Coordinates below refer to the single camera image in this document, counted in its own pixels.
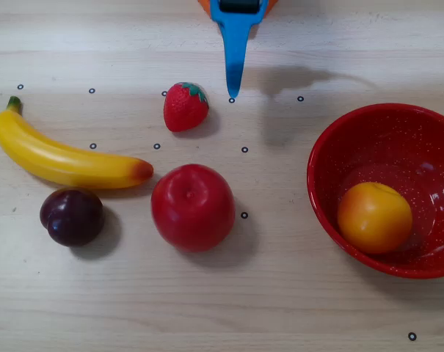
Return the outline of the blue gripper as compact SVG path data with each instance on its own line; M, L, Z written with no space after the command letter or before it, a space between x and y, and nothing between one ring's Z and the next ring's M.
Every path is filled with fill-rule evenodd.
M269 1L213 0L209 4L211 19L217 22L224 42L228 94L236 99L241 89L251 28L262 22Z

